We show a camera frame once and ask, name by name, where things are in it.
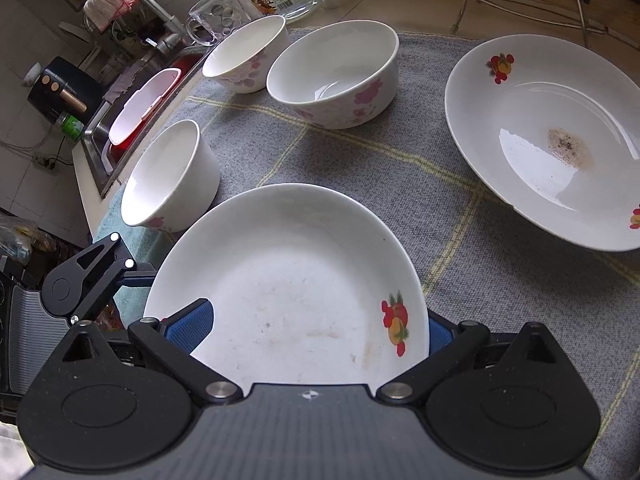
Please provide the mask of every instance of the barcode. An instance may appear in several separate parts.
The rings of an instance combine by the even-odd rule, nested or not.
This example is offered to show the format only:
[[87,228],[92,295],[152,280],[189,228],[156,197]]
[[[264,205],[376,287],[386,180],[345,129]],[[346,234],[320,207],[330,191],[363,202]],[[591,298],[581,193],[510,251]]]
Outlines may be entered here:
[[287,7],[290,7],[293,5],[293,2],[291,0],[287,0],[286,2],[282,2],[281,4],[278,4],[278,10],[284,10]]

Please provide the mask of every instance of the white plate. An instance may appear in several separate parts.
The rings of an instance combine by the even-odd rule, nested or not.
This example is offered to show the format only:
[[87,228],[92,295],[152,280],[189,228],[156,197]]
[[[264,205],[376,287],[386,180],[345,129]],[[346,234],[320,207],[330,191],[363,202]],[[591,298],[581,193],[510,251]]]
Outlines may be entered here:
[[246,394],[259,382],[375,393],[429,351],[422,287],[402,245],[371,211],[324,187],[261,187],[198,220],[162,264],[145,316],[198,298],[213,304],[214,323],[192,355]]
[[471,168],[525,218],[588,248],[640,247],[640,89],[611,63],[547,36],[497,38],[455,66],[445,108]]

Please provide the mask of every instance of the metal screw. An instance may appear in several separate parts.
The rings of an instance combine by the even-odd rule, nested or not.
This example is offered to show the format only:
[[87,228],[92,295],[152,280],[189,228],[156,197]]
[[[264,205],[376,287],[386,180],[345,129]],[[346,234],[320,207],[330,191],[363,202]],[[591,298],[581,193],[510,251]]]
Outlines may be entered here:
[[389,399],[406,399],[414,389],[405,383],[387,383],[382,386],[382,394]]
[[216,381],[206,387],[206,392],[215,399],[228,399],[236,393],[238,387],[227,381]]

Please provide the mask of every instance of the tile countertop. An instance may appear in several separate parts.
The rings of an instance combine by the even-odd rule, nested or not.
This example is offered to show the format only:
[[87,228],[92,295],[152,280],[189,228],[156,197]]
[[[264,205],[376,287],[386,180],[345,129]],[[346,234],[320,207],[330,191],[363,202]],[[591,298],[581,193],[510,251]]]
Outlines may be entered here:
[[[296,27],[322,27],[341,20],[377,20],[387,23],[398,31],[449,34],[449,29],[455,22],[461,2],[462,0],[353,0],[348,6],[338,9],[317,10],[308,18],[296,22]],[[535,10],[530,7],[523,10],[522,7],[518,8],[517,4],[510,4],[510,6],[539,18],[558,20],[557,15],[549,15],[549,13],[542,10]],[[535,22],[473,0],[468,3],[458,31],[459,36],[478,40],[523,33],[545,34],[578,44],[582,43],[582,33],[578,29]],[[640,84],[640,52],[610,36],[590,34],[589,39],[590,47],[594,52],[623,70],[636,84]],[[100,198],[95,187],[82,146],[78,144],[74,148],[73,160],[76,168],[76,177],[78,178],[78,187],[92,234],[96,232],[98,224],[104,217],[114,194],[129,177],[140,155],[153,139],[157,130],[173,113],[182,99],[190,94],[193,86],[202,77],[202,73],[193,77],[176,96],[174,102],[158,119],[158,126],[152,128],[146,138],[143,139],[124,168],[118,182],[111,187],[104,199]]]

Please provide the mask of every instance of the sink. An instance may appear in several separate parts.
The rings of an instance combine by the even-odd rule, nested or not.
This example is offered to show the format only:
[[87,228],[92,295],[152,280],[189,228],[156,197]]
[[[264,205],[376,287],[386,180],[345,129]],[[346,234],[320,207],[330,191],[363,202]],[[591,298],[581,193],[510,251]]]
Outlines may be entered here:
[[[98,111],[85,128],[81,138],[84,154],[89,163],[95,185],[102,198],[107,195],[133,152],[136,151],[142,139],[149,133],[156,120],[166,110],[174,96],[180,92],[191,77],[202,68],[204,61],[207,59],[207,54],[212,49],[213,47],[210,46],[192,45],[179,50],[177,53],[169,56],[168,59],[163,59],[158,52],[146,60],[142,69],[140,69],[133,79],[133,84],[116,99],[113,105],[106,101],[102,102],[102,105],[98,108]],[[122,154],[118,154],[117,157],[111,155],[113,151],[110,149],[109,130],[123,110],[127,100],[134,92],[140,90],[156,73],[160,72],[160,70],[174,66],[182,69],[182,76],[178,84],[167,94],[151,117],[146,120],[142,130],[133,139],[127,149]]]

